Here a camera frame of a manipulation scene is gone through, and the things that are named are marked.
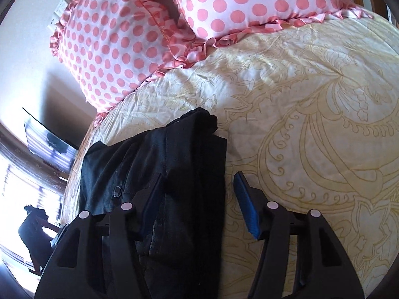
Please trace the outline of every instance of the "white wall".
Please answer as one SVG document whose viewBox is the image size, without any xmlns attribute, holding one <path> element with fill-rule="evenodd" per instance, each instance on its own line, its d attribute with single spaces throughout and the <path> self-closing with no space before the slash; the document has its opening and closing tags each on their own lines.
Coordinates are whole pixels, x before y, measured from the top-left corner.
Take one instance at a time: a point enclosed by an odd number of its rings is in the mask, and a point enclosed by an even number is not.
<svg viewBox="0 0 399 299">
<path fill-rule="evenodd" d="M 47 24 L 58 2 L 16 0 L 0 25 L 0 122 L 25 143 L 22 107 L 77 145 L 96 113 L 51 55 Z"/>
</svg>

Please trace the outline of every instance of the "black clothing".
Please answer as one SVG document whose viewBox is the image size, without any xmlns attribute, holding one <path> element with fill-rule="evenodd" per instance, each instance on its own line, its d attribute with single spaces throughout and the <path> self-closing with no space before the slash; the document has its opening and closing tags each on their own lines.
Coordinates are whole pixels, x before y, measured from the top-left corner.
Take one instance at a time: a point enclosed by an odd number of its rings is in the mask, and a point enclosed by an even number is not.
<svg viewBox="0 0 399 299">
<path fill-rule="evenodd" d="M 226 140 L 213 135 L 216 130 L 217 117 L 197 108 L 113 146 L 97 142 L 83 161 L 79 210 L 93 215 L 131 200 L 153 176 L 165 176 L 153 232 L 137 243 L 153 299 L 217 298 Z"/>
<path fill-rule="evenodd" d="M 18 234 L 28 248 L 29 253 L 44 269 L 53 253 L 53 249 L 51 248 L 49 236 L 43 231 L 43 226 L 37 222 L 35 213 L 36 211 L 31 211 L 19 227 Z"/>
</svg>

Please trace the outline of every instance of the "pillow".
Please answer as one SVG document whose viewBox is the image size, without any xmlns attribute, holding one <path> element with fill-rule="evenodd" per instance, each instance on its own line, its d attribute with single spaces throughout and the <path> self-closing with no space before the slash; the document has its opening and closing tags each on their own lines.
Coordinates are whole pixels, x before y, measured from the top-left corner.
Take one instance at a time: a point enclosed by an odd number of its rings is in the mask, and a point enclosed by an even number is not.
<svg viewBox="0 0 399 299">
<path fill-rule="evenodd" d="M 280 31 L 284 23 L 301 27 L 331 16 L 342 19 L 363 15 L 360 8 L 343 0 L 175 1 L 194 33 L 215 47 L 235 43 L 245 33 Z"/>
<path fill-rule="evenodd" d="M 174 38 L 170 46 L 176 31 L 165 7 L 152 0 L 72 0 L 50 47 L 102 114 L 168 69 L 189 66 L 191 40 L 181 45 Z"/>
</svg>

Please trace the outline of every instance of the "cream bedspread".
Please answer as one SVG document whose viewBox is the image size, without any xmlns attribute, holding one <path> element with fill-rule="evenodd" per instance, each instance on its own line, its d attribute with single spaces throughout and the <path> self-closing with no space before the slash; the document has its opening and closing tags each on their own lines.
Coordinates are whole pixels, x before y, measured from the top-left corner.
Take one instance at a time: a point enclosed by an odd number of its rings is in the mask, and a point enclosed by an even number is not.
<svg viewBox="0 0 399 299">
<path fill-rule="evenodd" d="M 375 17 L 248 35 L 140 88 L 89 130 L 63 222 L 77 215 L 91 144 L 111 145 L 203 107 L 228 140 L 221 297 L 247 297 L 262 247 L 231 189 L 239 170 L 288 209 L 322 211 L 370 294 L 399 252 L 399 32 Z"/>
</svg>

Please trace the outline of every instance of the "television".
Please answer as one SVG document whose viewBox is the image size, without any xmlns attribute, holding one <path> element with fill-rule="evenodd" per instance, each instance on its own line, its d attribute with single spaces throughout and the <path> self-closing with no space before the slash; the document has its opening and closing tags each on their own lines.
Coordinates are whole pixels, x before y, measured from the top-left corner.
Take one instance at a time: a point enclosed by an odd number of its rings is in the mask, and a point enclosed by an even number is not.
<svg viewBox="0 0 399 299">
<path fill-rule="evenodd" d="M 24 108 L 23 110 L 26 112 L 25 133 L 30 152 L 61 172 L 69 174 L 77 155 L 77 147 L 57 137 Z"/>
</svg>

